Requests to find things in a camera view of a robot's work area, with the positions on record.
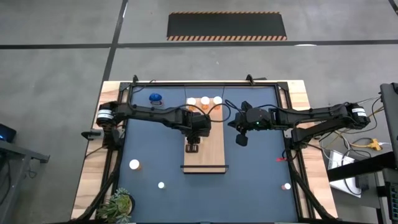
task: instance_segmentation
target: wooden table frame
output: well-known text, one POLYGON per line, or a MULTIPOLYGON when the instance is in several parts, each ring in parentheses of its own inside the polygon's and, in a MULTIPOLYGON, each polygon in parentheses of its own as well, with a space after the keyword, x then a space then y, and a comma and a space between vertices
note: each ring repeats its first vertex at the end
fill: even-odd
MULTIPOLYGON (((96 113, 99 105, 109 102, 116 101, 118 97, 119 100, 126 101, 126 96, 119 95, 119 89, 121 83, 130 83, 127 82, 104 82, 101 93, 99 96, 98 104, 96 107, 96 113)), ((209 85, 220 85, 221 83, 228 83, 229 85, 250 86, 249 81, 138 81, 137 85, 177 85, 177 83, 186 83, 192 85, 201 85, 203 83, 209 85)), ((273 81, 273 80, 258 80, 256 81, 259 85, 266 84, 278 84, 275 89, 279 89, 279 91, 275 91, 277 93, 277 97, 281 99, 278 103, 283 108, 292 107, 296 110, 307 110, 310 107, 308 102, 307 93, 305 91, 305 85, 303 80, 286 80, 286 81, 273 81)), ((95 118, 93 121, 93 129, 100 129, 95 124, 95 118)), ((300 126, 303 128, 308 128, 312 126, 313 123, 301 124, 300 126)), ((102 139, 95 139, 89 142, 86 153, 90 153, 95 149, 102 146, 102 139)), ((312 140, 312 144, 318 145, 318 141, 312 140)), ((90 155, 87 159, 85 159, 83 163, 83 168, 81 172, 79 186, 76 192, 75 203, 73 205, 71 218, 79 217, 89 206, 91 201, 95 198, 96 194, 100 191, 101 183, 104 182, 104 179, 109 173, 112 171, 115 163, 117 152, 108 152, 106 149, 100 149, 98 152, 90 155), (112 157, 110 161, 106 162, 107 157, 112 157)), ((328 213, 337 217, 337 212, 335 208, 335 203, 333 201, 333 196, 331 194, 331 189, 329 186, 328 176, 326 173, 326 168, 323 163, 322 152, 312 147, 308 147, 302 151, 295 159, 294 163, 300 174, 304 175, 304 181, 307 181, 310 190, 316 196, 318 201, 323 205, 328 213)), ((295 198, 296 201, 296 209, 298 210, 298 217, 304 218, 319 218, 319 215, 313 211, 312 206, 308 205, 308 200, 305 198, 304 193, 301 188, 294 184, 293 190, 297 189, 298 197, 295 198)), ((111 195, 111 188, 107 191, 106 197, 111 195)))

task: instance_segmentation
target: orange and black stripe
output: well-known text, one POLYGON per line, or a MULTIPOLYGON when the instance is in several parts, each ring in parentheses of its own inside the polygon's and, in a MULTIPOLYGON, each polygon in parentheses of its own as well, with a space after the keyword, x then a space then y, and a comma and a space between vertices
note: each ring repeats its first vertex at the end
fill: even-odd
POLYGON ((172 12, 171 14, 280 14, 277 11, 259 11, 259 12, 247 12, 247 11, 235 11, 235 12, 228 12, 228 11, 212 11, 212 12, 172 12))
POLYGON ((169 41, 281 41, 287 40, 284 35, 269 35, 269 36, 170 36, 167 37, 169 41))

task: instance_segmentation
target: wooden block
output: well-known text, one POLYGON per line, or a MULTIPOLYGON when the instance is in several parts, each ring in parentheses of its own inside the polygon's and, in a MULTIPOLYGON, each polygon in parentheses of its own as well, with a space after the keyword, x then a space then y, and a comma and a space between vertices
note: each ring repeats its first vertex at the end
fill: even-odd
MULTIPOLYGON (((196 105, 201 108, 200 98, 196 98, 196 105)), ((214 106, 213 99, 210 99, 210 105, 204 112, 208 113, 209 109, 214 106)), ((218 110, 214 109, 210 113, 210 118, 215 121, 223 119, 222 106, 218 110)), ((185 144, 182 147, 184 151, 184 165, 225 165, 224 156, 224 129, 223 123, 211 123, 210 135, 201 137, 199 143, 199 151, 197 153, 186 153, 185 146, 188 144, 185 138, 185 144)), ((225 172, 226 168, 184 168, 184 172, 225 172)))

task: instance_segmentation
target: black mat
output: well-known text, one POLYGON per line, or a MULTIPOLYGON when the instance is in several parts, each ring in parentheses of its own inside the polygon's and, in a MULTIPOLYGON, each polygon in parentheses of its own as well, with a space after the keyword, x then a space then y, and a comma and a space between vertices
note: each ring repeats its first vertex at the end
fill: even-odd
MULTIPOLYGON (((132 103, 150 106, 151 93, 163 96, 162 108, 182 105, 187 97, 223 95, 240 105, 277 104, 273 87, 147 87, 135 93, 132 103)), ((228 110, 223 108, 223 119, 228 110)), ((119 187, 136 201, 133 223, 260 223, 296 222, 294 195, 282 190, 290 182, 286 162, 277 162, 284 147, 282 131, 251 131, 248 145, 235 143, 237 131, 223 123, 225 174, 184 174, 184 136, 163 124, 129 120, 126 129, 119 187), (142 164, 130 169, 132 159, 142 164), (164 182, 165 189, 157 184, 164 182)))
POLYGON ((173 12, 167 40, 286 40, 279 12, 173 12))

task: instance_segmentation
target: floor mat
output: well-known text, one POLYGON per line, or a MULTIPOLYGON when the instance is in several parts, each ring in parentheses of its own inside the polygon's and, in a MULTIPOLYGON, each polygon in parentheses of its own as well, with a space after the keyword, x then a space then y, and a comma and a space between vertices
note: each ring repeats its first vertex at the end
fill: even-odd
POLYGON ((167 40, 286 40, 279 12, 172 12, 167 40))

